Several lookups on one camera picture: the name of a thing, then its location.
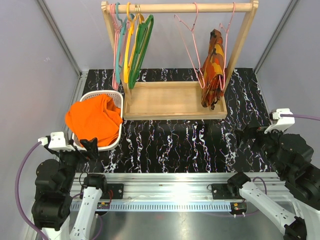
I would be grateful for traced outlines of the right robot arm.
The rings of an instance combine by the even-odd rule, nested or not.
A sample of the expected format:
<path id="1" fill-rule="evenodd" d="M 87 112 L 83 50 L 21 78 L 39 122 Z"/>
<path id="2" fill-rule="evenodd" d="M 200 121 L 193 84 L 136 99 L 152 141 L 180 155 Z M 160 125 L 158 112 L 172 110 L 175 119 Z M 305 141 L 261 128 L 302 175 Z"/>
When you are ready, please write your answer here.
<path id="1" fill-rule="evenodd" d="M 263 193 L 245 173 L 227 180 L 232 198 L 251 202 L 282 233 L 285 240 L 318 240 L 320 238 L 320 170 L 311 163 L 314 150 L 299 134 L 266 127 L 246 126 L 236 130 L 237 145 L 253 139 L 252 150 L 261 152 L 285 187 L 299 201 L 301 216 L 285 210 Z"/>

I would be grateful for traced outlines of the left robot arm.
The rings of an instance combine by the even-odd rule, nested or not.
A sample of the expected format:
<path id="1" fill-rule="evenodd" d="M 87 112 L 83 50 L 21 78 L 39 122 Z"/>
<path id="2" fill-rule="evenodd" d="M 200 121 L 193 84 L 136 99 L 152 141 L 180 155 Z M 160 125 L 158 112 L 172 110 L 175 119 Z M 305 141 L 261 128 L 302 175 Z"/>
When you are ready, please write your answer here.
<path id="1" fill-rule="evenodd" d="M 38 139 L 58 160 L 47 159 L 36 169 L 35 201 L 31 209 L 34 224 L 43 231 L 44 238 L 48 240 L 88 240 L 98 202 L 106 197 L 109 191 L 107 179 L 103 174 L 90 173 L 86 176 L 83 181 L 82 201 L 73 228 L 69 228 L 70 207 L 73 202 L 71 188 L 78 163 L 98 157 L 98 140 L 80 140 L 86 153 L 66 143 L 57 150 L 50 149 L 49 145 L 53 141 L 51 136 Z"/>

